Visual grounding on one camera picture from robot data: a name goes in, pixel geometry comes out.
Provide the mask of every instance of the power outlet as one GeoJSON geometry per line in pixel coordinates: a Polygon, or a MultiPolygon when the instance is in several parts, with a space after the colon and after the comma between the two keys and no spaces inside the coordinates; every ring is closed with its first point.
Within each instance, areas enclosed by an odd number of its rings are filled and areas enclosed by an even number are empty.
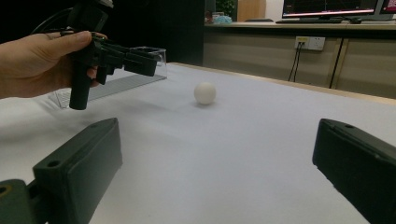
{"type": "Polygon", "coordinates": [[[309,37],[308,49],[323,50],[325,37],[309,37]]]}
{"type": "Polygon", "coordinates": [[[309,46],[309,36],[296,36],[296,42],[294,44],[294,48],[297,49],[301,47],[301,49],[308,49],[309,46]]]}

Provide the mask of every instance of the white ball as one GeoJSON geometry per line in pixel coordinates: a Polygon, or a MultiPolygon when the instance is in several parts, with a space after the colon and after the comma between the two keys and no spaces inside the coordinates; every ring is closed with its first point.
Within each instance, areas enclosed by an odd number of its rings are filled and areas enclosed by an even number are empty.
{"type": "Polygon", "coordinates": [[[194,89],[195,100],[201,105],[210,105],[216,98],[216,88],[210,82],[202,82],[194,89]]]}

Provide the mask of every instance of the monitor screen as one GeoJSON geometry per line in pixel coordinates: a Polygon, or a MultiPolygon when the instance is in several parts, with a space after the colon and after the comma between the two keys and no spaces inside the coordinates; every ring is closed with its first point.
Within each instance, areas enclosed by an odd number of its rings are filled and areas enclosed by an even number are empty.
{"type": "Polygon", "coordinates": [[[396,13],[396,0],[384,0],[381,7],[381,14],[395,14],[396,13]]]}
{"type": "Polygon", "coordinates": [[[349,15],[373,15],[375,13],[377,1],[378,0],[284,0],[282,18],[329,18],[349,15]]]}

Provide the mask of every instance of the hand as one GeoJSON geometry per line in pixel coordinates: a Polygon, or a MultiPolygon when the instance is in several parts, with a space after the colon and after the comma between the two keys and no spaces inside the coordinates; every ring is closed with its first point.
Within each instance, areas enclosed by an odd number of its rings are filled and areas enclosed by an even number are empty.
{"type": "MultiPolygon", "coordinates": [[[[35,97],[71,87],[73,63],[67,54],[87,47],[88,31],[28,35],[0,45],[0,99],[35,97]]],[[[96,68],[87,70],[92,86],[98,85],[96,68]]]]}

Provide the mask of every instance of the white table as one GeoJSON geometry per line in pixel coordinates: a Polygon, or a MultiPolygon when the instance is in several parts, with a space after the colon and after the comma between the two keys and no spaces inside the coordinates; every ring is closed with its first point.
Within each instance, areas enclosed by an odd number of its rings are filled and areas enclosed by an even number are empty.
{"type": "Polygon", "coordinates": [[[118,118],[124,164],[91,223],[367,223],[311,161],[318,122],[340,120],[395,146],[396,102],[300,87],[168,64],[168,79],[84,111],[47,96],[1,100],[0,180],[31,182],[51,151],[118,118]],[[217,87],[213,105],[194,100],[202,81],[217,87]]]}

